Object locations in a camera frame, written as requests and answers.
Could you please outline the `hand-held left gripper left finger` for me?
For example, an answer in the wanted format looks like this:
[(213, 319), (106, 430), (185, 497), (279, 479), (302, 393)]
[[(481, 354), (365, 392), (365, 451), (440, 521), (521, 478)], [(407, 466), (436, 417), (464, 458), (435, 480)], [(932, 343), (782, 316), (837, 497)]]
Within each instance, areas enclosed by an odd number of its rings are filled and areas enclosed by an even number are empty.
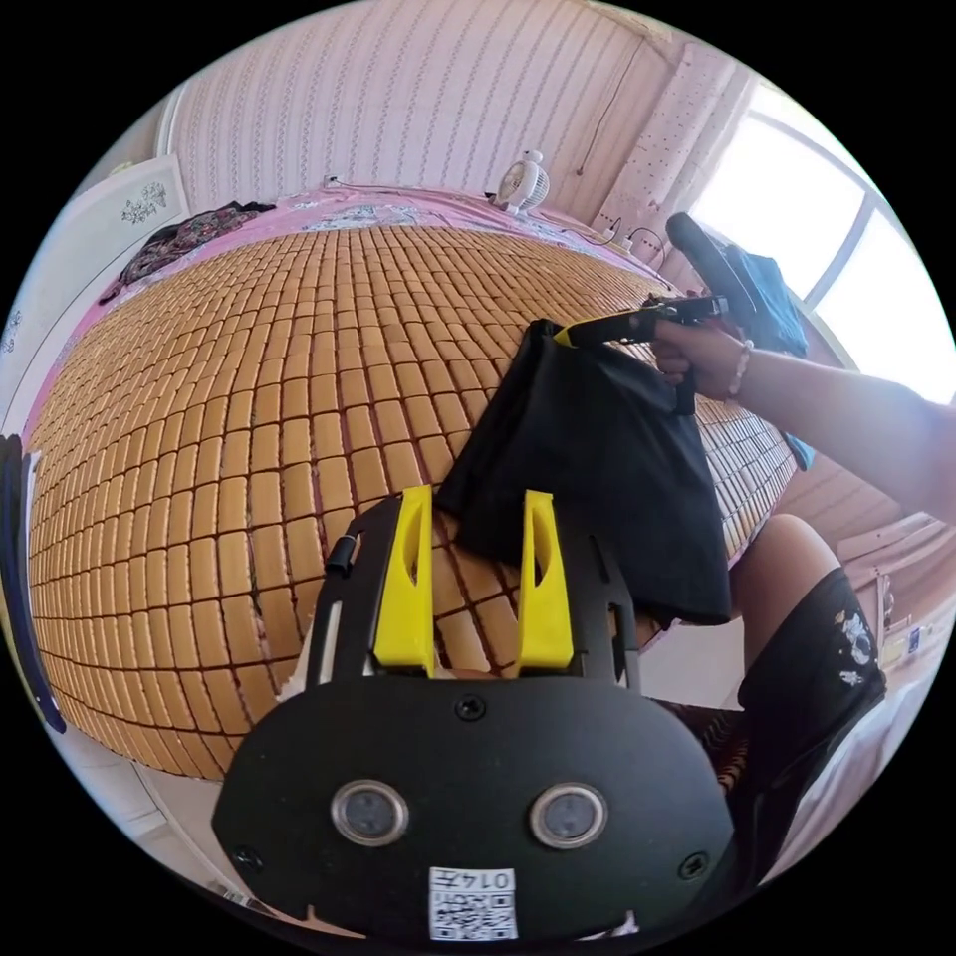
[(432, 489), (403, 489), (391, 501), (394, 518), (384, 563), (375, 662), (387, 671), (432, 678), (435, 672), (432, 562)]

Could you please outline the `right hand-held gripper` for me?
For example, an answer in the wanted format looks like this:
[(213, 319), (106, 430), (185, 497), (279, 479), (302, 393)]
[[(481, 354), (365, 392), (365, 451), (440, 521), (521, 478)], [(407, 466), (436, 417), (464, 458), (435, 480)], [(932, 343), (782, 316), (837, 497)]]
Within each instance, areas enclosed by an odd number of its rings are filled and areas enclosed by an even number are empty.
[(649, 297), (643, 312), (628, 312), (577, 322), (553, 335), (561, 345), (576, 349), (609, 343), (644, 344), (655, 338), (660, 323), (698, 327), (722, 320), (728, 314), (723, 296), (659, 298)]

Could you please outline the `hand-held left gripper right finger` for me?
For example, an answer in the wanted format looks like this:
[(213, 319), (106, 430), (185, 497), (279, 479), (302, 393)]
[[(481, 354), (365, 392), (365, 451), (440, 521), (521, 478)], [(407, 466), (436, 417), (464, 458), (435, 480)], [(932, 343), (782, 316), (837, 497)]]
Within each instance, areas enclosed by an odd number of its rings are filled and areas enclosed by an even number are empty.
[(553, 496), (525, 494), (517, 672), (564, 671), (574, 655), (565, 565)]

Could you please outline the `person's right hand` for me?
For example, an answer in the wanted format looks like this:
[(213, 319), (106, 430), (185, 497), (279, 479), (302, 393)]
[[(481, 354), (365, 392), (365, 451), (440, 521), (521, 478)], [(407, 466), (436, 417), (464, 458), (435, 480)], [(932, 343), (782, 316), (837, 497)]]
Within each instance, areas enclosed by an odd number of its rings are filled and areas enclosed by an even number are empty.
[(721, 328), (684, 326), (659, 320), (651, 344), (657, 369), (674, 385), (695, 381), (695, 389), (713, 400), (737, 397), (753, 344)]

